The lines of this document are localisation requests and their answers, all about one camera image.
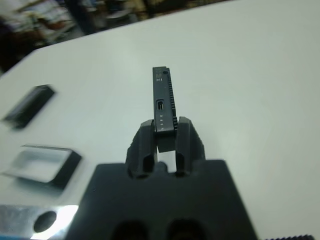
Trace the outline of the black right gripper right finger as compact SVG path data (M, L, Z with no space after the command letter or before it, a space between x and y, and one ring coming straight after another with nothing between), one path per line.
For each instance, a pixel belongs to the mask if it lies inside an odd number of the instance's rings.
M204 144L192 121L181 116L175 137L176 177L194 174L199 164L206 160Z

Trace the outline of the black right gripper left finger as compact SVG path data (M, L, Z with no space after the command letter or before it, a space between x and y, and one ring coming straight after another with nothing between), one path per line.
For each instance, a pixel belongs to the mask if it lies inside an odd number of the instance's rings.
M133 179L147 178L157 162L154 120L141 123L127 150L126 165Z

